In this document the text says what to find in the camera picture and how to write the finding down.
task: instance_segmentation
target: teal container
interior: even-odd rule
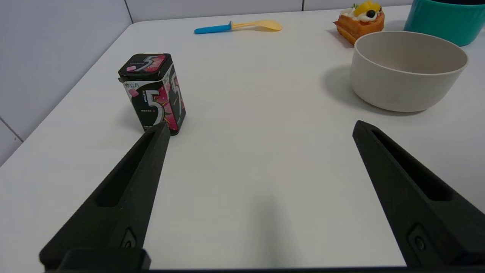
[[[484,23],[485,4],[414,0],[404,30],[433,35],[464,46],[475,40]]]

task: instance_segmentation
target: blue spoon handle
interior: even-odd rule
[[[231,23],[222,26],[205,27],[194,30],[195,34],[215,33],[231,30]]]

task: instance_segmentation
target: whipped cream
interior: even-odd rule
[[[374,14],[374,17],[371,18],[371,17],[368,17],[365,12],[359,14],[359,16],[355,16],[354,10],[356,9],[355,8],[344,9],[340,12],[340,15],[350,17],[354,21],[371,22],[371,21],[374,21],[377,18],[377,16],[381,13],[380,11],[377,11]]]

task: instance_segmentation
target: cake pastry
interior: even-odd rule
[[[359,37],[384,28],[384,12],[377,2],[353,4],[340,12],[339,20],[334,24],[337,31],[353,45]]]

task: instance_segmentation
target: bowl rim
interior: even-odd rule
[[[388,68],[388,67],[385,67],[383,65],[380,65],[374,61],[371,61],[369,58],[367,58],[366,56],[364,56],[360,51],[359,49],[357,49],[357,45],[359,43],[359,41],[364,38],[364,37],[367,37],[367,36],[372,36],[372,35],[379,35],[379,34],[382,34],[382,33],[387,33],[387,32],[398,32],[398,33],[406,33],[406,34],[413,34],[413,35],[423,35],[423,36],[429,36],[429,37],[432,37],[432,38],[435,38],[435,39],[438,39],[438,40],[441,40],[441,41],[444,41],[446,43],[449,43],[453,46],[455,46],[457,49],[459,49],[461,52],[463,52],[463,54],[465,55],[466,59],[467,59],[467,62],[460,68],[456,69],[456,70],[452,70],[452,71],[448,71],[448,72],[442,72],[442,73],[415,73],[415,72],[409,72],[409,71],[403,71],[403,70],[398,70],[398,69],[394,69],[394,68]],[[381,67],[381,68],[384,68],[384,69],[387,69],[387,70],[392,70],[392,71],[395,71],[395,72],[400,72],[400,73],[404,73],[404,74],[409,74],[409,75],[418,75],[418,76],[441,76],[441,75],[448,75],[448,74],[454,74],[454,73],[458,73],[458,72],[461,72],[463,71],[467,66],[468,66],[468,63],[469,63],[469,57],[468,57],[468,54],[463,50],[461,49],[459,46],[457,46],[456,44],[450,42],[450,41],[447,41],[445,39],[442,39],[440,37],[436,37],[436,36],[433,36],[433,35],[428,35],[428,34],[424,34],[424,33],[418,33],[418,32],[411,32],[411,31],[399,31],[399,30],[393,30],[393,31],[379,31],[379,32],[373,32],[373,33],[369,33],[369,34],[366,34],[364,36],[361,36],[359,37],[359,39],[357,39],[357,41],[355,42],[354,44],[354,50],[355,52],[357,52],[357,54],[359,54],[362,58],[364,58],[366,61],[378,66],[378,67]]]

